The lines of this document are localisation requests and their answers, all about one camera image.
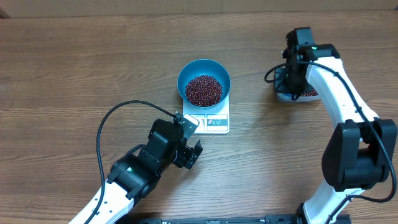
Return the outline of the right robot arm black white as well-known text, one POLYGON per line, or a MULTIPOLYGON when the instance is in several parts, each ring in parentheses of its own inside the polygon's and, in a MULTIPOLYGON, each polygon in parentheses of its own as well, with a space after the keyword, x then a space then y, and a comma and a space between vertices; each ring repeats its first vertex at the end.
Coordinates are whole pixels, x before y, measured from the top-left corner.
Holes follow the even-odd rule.
POLYGON ((315 91, 334 132, 322 156, 323 181, 297 209, 297 223, 348 223, 339 213, 353 199, 386 203, 397 192, 392 157, 397 125, 381 119, 350 82, 332 44, 317 45, 309 27, 286 35, 285 63, 270 70, 277 96, 297 102, 315 91))

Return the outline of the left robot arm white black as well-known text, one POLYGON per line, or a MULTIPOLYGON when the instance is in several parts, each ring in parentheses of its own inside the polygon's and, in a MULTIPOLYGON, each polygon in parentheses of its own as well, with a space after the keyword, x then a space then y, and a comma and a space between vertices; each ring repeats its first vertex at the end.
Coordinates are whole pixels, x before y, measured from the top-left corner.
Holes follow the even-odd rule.
POLYGON ((203 148, 200 142, 188 147, 187 140, 199 125, 189 114, 172 122, 157 119, 147 144, 135 147, 138 155, 130 150, 112 165, 105 187, 97 191, 71 223, 86 223, 90 215, 94 215, 90 223, 116 223, 155 189, 169 165, 191 169, 203 148))

